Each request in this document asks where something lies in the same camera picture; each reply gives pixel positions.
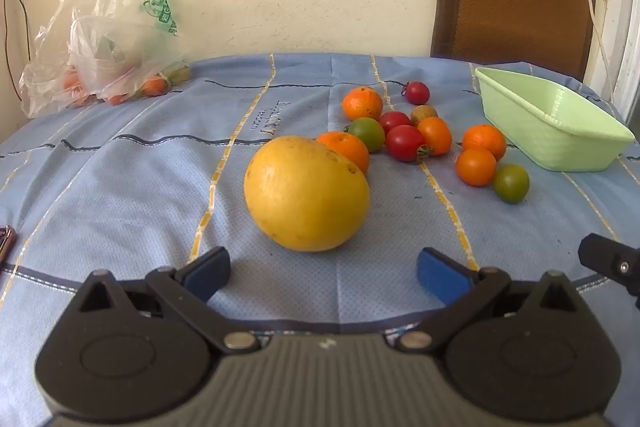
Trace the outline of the orange tangerine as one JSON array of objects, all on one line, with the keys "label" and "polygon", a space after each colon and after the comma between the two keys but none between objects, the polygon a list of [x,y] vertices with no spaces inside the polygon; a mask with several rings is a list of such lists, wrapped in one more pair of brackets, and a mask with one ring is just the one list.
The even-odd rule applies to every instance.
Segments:
[{"label": "orange tangerine", "polygon": [[488,150],[496,161],[506,155],[506,137],[492,124],[477,124],[464,132],[462,150],[482,148]]},{"label": "orange tangerine", "polygon": [[349,159],[363,174],[368,173],[370,153],[366,144],[356,135],[344,131],[329,131],[320,134],[316,141]]},{"label": "orange tangerine", "polygon": [[349,120],[358,118],[378,120],[382,116],[383,107],[383,100],[378,92],[369,87],[352,89],[342,101],[343,112]]}]

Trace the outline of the small orange tomato middle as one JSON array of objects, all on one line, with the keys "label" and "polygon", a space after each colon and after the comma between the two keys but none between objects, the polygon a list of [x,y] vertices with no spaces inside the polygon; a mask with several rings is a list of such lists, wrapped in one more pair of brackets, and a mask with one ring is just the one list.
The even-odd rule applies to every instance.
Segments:
[{"label": "small orange tomato middle", "polygon": [[439,117],[427,117],[418,124],[425,146],[431,156],[442,156],[450,151],[452,136],[448,124]]}]

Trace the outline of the brown kiwi fruit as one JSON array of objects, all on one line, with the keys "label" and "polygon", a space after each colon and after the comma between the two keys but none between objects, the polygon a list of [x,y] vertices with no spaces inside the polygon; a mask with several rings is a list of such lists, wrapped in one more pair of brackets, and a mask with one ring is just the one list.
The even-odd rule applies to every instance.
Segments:
[{"label": "brown kiwi fruit", "polygon": [[419,105],[412,110],[410,114],[410,120],[411,120],[411,124],[413,124],[414,127],[418,127],[422,120],[430,117],[437,117],[437,116],[438,116],[437,110],[434,109],[433,106]]}]

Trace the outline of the red tomato front middle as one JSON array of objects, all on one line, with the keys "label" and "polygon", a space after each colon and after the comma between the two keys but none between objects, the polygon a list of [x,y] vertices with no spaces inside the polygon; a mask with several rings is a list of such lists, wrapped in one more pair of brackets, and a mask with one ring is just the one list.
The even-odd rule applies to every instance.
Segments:
[{"label": "red tomato front middle", "polygon": [[402,162],[419,162],[432,153],[432,148],[424,136],[410,124],[402,124],[390,129],[385,139],[386,150],[393,158]]}]

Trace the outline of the light green plastic basket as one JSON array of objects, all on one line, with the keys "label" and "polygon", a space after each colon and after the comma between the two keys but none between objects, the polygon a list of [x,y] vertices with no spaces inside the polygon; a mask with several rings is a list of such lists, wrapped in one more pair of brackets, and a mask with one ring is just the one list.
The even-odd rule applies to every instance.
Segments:
[{"label": "light green plastic basket", "polygon": [[485,117],[536,165],[602,171],[634,142],[610,113],[552,80],[479,67]]}]

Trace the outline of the red tomato far back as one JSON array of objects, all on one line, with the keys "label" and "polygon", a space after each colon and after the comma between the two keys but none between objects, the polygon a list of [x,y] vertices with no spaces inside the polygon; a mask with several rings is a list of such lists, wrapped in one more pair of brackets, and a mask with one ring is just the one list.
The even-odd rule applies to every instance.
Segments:
[{"label": "red tomato far back", "polygon": [[412,105],[425,105],[431,98],[431,91],[421,81],[409,81],[402,88],[402,95]]}]

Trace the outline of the white framed glass door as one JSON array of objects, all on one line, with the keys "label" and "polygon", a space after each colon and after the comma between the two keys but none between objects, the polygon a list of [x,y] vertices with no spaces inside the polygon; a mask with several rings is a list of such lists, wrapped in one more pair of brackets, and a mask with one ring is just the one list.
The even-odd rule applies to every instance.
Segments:
[{"label": "white framed glass door", "polygon": [[630,121],[639,100],[639,0],[608,0],[606,28],[613,37],[611,102]]}]

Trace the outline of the dark object at left edge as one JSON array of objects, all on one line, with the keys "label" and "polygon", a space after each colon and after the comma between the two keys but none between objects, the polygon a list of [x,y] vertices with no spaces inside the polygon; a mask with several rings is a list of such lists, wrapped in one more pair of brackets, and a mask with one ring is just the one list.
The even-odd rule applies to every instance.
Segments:
[{"label": "dark object at left edge", "polygon": [[0,228],[0,261],[3,262],[10,253],[16,241],[14,228],[5,225]]}]

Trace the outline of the orange fruit in bag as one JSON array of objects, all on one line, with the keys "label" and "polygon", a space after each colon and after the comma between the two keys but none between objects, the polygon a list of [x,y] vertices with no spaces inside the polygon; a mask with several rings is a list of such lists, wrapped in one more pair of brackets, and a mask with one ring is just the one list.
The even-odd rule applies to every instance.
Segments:
[{"label": "orange fruit in bag", "polygon": [[142,83],[142,94],[144,96],[160,96],[167,92],[168,82],[162,76],[153,76]]}]

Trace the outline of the red tomato back middle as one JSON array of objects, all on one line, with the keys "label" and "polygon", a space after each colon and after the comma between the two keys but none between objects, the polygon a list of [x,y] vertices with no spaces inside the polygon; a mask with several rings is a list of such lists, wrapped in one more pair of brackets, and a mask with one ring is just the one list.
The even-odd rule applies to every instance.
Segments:
[{"label": "red tomato back middle", "polygon": [[408,126],[412,125],[411,119],[405,113],[396,112],[396,110],[384,113],[378,118],[378,123],[383,128],[385,134],[404,124],[408,124]]}]

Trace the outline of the orange tomato right front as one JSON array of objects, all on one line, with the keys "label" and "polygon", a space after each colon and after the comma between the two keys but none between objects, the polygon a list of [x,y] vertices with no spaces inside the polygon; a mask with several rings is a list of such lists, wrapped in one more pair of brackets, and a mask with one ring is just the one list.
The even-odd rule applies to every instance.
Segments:
[{"label": "orange tomato right front", "polygon": [[465,184],[482,187],[488,185],[497,171],[497,161],[489,150],[468,148],[462,150],[456,161],[456,173]]}]

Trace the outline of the clear plastic bag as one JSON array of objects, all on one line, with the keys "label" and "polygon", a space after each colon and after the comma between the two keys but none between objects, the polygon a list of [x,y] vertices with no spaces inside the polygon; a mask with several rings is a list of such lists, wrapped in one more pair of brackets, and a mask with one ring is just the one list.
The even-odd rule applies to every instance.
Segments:
[{"label": "clear plastic bag", "polygon": [[152,98],[142,83],[153,76],[167,80],[167,92],[191,77],[170,0],[61,0],[35,38],[18,87],[24,114],[36,118]]}]

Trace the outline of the green tomato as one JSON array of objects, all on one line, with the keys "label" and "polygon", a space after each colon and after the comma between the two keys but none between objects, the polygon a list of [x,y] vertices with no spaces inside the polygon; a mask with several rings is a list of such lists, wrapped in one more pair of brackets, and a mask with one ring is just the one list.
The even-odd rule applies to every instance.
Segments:
[{"label": "green tomato", "polygon": [[519,204],[529,190],[529,176],[520,165],[501,166],[494,179],[494,191],[498,197],[508,204]]},{"label": "green tomato", "polygon": [[385,132],[380,123],[369,117],[361,117],[353,120],[345,131],[356,136],[370,153],[378,153],[385,144]]}]

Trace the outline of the large yellow grapefruit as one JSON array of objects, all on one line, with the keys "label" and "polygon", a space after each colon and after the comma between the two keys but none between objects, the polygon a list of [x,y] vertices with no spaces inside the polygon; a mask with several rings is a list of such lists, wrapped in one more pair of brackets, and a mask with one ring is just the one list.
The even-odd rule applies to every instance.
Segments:
[{"label": "large yellow grapefruit", "polygon": [[273,139],[255,153],[243,193],[260,231],[300,253],[322,253],[349,241],[370,206],[369,183],[356,165],[295,135]]}]

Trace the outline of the red tomato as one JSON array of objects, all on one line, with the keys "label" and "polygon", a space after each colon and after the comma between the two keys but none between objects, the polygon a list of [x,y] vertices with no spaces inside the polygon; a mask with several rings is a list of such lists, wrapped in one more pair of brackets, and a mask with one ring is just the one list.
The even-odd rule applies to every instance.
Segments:
[{"label": "red tomato", "polygon": [[432,153],[432,148],[424,136],[410,124],[402,124],[390,129],[385,139],[386,150],[393,158],[402,162],[419,162]]},{"label": "red tomato", "polygon": [[412,105],[425,105],[431,98],[431,91],[421,81],[409,81],[402,88],[402,95]]},{"label": "red tomato", "polygon": [[412,125],[411,119],[405,113],[396,112],[396,110],[384,113],[378,118],[378,123],[383,128],[385,134],[404,124],[408,124],[408,126]]}]

